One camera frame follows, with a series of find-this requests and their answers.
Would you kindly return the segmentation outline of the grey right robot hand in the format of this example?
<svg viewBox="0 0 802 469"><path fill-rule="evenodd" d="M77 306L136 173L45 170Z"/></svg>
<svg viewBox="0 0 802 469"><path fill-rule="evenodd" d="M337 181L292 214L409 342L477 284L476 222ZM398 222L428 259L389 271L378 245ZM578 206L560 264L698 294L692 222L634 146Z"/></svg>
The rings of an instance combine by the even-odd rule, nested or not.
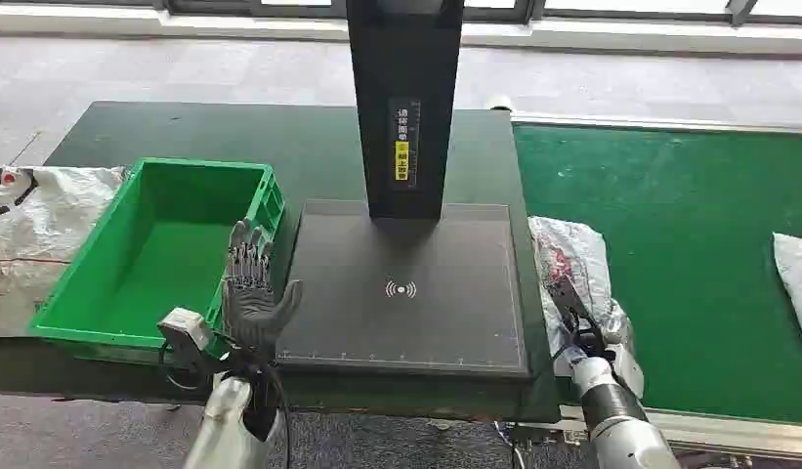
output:
<svg viewBox="0 0 802 469"><path fill-rule="evenodd" d="M599 357L612 362L615 352L608 348L601 328L584 306L570 278L561 276L552 280L547 290L561 316L569 342L587 357Z"/></svg>

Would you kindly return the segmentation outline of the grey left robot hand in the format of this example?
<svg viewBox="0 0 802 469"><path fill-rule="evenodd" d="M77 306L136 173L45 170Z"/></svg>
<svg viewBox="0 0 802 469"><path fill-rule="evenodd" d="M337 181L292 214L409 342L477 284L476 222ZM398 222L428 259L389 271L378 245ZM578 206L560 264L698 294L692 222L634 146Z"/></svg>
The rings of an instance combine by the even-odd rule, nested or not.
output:
<svg viewBox="0 0 802 469"><path fill-rule="evenodd" d="M248 218L237 221L229 237L222 280L223 331L238 346L260 360L276 359L276 342L294 319L305 284L290 280L282 293L271 280L274 245L263 240L263 229Z"/></svg>

